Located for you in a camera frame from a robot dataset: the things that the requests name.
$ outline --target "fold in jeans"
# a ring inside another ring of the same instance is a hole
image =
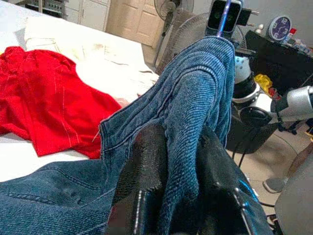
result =
[[[112,188],[131,155],[136,134],[161,124],[168,148],[168,181],[158,221],[159,234],[195,233],[201,216],[196,149],[204,125],[225,145],[234,84],[234,48],[206,37],[180,53],[158,82],[138,100],[100,124],[102,159]]]
[[[232,44],[217,37],[194,43],[146,94],[100,124],[102,159],[51,163],[0,183],[0,234],[103,234],[136,135],[153,123],[165,130],[169,170],[158,233],[194,234],[205,203],[199,199],[197,142],[208,126],[225,145],[233,84]]]

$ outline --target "cabinet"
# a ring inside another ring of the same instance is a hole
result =
[[[105,31],[110,2],[110,0],[65,0],[64,19]]]

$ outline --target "electric fan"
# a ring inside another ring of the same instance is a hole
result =
[[[172,20],[175,16],[175,13],[179,9],[184,9],[192,12],[194,9],[194,0],[155,0],[155,8],[162,20],[165,21],[161,39],[157,46],[157,53],[153,62],[153,67],[156,66],[157,57],[160,53],[160,49],[163,43],[163,40],[166,36],[167,31],[169,30]]]
[[[196,15],[186,20],[186,22],[178,28],[173,39],[168,42],[163,57],[156,69],[157,74],[160,75],[167,64],[182,50],[205,36],[208,19],[209,13]],[[239,26],[235,27],[231,41],[235,48],[246,49],[246,40]]]

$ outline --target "yellow object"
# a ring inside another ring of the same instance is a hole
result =
[[[254,81],[258,83],[262,90],[269,95],[268,90],[273,85],[269,77],[263,74],[258,74],[254,77]]]

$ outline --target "white table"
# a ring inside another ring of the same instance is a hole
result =
[[[25,20],[30,16],[42,16],[42,14],[0,1],[0,51],[3,52],[8,46],[22,46],[25,49]],[[144,64],[139,43],[77,24],[73,24],[73,27],[81,27],[84,32],[95,32],[99,36],[105,35],[112,37],[112,40],[118,40],[121,46],[126,45],[126,47],[131,48],[129,53],[135,51],[139,62]],[[74,150],[38,157],[31,142],[24,141],[12,133],[0,136],[0,182],[30,174],[50,162],[84,159],[88,158]]]

